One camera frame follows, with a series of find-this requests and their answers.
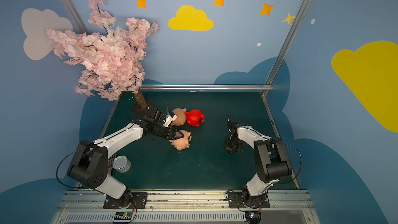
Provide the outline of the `tan piggy bank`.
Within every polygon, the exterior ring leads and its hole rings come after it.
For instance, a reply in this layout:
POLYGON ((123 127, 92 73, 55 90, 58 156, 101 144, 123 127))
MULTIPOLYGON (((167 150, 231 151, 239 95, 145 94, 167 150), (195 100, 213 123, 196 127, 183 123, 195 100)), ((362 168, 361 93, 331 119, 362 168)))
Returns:
POLYGON ((191 132, 181 130, 180 137, 176 140, 170 140, 170 142, 178 151, 181 151, 190 147, 191 140, 192 140, 191 132))
POLYGON ((176 117, 176 119, 172 121, 173 126, 181 126, 186 123, 187 120, 186 111, 187 111, 186 108, 184 109, 176 108, 173 110, 173 113, 176 117))

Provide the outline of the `red piggy bank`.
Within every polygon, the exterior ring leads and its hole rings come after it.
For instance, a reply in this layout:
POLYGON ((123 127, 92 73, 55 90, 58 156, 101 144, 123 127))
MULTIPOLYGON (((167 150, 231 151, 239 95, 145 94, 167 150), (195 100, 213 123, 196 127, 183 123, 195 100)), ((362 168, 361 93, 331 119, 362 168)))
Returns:
POLYGON ((194 109, 190 112, 185 112, 186 123, 193 127, 199 127, 205 121, 205 115, 202 111, 194 109))

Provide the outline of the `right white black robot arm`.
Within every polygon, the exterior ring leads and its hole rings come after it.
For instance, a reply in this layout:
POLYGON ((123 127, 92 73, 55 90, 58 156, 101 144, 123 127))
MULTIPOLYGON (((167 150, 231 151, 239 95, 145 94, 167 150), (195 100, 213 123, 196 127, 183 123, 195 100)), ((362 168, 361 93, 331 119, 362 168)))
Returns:
POLYGON ((296 176, 300 174, 303 165, 301 152, 285 144, 281 138, 266 136, 250 125, 238 123, 235 119, 228 119, 227 126, 229 138, 224 146, 227 152, 234 154, 243 151, 244 144, 248 144, 254 150, 256 169, 255 175, 245 184, 242 191, 226 192, 229 208, 269 208, 268 190, 293 172, 286 148, 298 152, 300 165, 296 176))

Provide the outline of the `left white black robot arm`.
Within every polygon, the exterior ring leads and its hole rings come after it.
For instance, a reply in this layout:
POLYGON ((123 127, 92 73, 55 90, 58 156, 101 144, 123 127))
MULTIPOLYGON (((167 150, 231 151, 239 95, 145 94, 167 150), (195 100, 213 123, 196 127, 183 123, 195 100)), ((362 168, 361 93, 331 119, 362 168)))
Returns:
POLYGON ((108 208, 129 209, 133 199, 128 186, 108 172, 111 156, 130 143, 152 134, 169 140, 177 150, 190 146, 191 133, 176 126, 138 119, 121 130, 94 142, 80 142, 67 169, 67 175, 79 183, 106 195, 108 208))

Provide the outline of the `brown plastic scoop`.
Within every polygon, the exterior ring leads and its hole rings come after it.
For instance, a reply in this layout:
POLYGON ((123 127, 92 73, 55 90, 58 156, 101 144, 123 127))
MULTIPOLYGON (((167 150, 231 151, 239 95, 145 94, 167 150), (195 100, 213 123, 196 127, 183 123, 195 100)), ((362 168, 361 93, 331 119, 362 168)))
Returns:
POLYGON ((117 155, 115 153, 109 157, 109 159, 108 159, 108 169, 109 170, 113 169, 113 162, 116 159, 116 157, 117 157, 117 155))

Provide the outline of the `right circuit board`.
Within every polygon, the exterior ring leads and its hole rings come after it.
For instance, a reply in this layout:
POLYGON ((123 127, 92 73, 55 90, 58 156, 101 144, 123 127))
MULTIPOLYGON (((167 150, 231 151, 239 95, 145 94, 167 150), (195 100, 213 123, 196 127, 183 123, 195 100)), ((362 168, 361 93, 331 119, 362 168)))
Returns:
POLYGON ((246 224, 259 224, 261 222, 261 213, 259 212, 246 212, 245 213, 246 224))

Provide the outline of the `pink cherry blossom tree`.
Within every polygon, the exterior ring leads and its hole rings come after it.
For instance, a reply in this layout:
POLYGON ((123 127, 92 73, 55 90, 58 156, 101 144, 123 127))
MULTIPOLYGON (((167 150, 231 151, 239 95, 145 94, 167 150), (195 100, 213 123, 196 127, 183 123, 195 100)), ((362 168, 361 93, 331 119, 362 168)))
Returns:
POLYGON ((134 94, 140 109, 148 104, 141 92, 145 72, 141 61, 146 56, 147 37, 159 30, 159 24, 144 18, 128 18, 127 27, 115 27, 117 18, 100 9, 106 0, 88 0, 89 23, 105 30, 77 34, 71 30, 47 29, 54 54, 66 64, 84 66, 75 91, 87 96, 99 95, 115 101, 123 92, 134 94))

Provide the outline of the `left green circuit board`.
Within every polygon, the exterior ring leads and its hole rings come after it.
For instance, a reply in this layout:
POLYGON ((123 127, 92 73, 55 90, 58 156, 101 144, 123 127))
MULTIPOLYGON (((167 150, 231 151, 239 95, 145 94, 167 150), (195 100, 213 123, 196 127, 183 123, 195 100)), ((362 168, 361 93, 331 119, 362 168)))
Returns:
POLYGON ((133 220, 132 212, 116 212, 113 218, 113 224, 129 224, 133 220))

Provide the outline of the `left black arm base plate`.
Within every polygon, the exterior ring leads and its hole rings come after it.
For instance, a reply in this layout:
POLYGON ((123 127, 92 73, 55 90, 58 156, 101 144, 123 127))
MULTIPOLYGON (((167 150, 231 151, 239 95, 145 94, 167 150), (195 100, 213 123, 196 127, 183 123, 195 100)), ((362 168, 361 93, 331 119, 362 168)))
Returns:
POLYGON ((146 192, 127 192, 120 199, 106 196, 103 209, 144 209, 147 197, 146 192))

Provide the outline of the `aluminium front rail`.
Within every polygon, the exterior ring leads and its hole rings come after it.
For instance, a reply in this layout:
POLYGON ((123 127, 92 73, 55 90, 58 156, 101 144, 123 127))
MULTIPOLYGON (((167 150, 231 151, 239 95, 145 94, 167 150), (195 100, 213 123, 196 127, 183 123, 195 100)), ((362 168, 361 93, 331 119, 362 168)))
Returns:
POLYGON ((105 196, 68 191, 52 220, 54 224, 113 224, 116 212, 132 212, 129 224, 245 224, 246 212, 261 213, 261 224, 318 224, 305 190, 270 190, 270 208, 229 208, 226 190, 134 190, 148 194, 144 209, 103 209, 105 196))

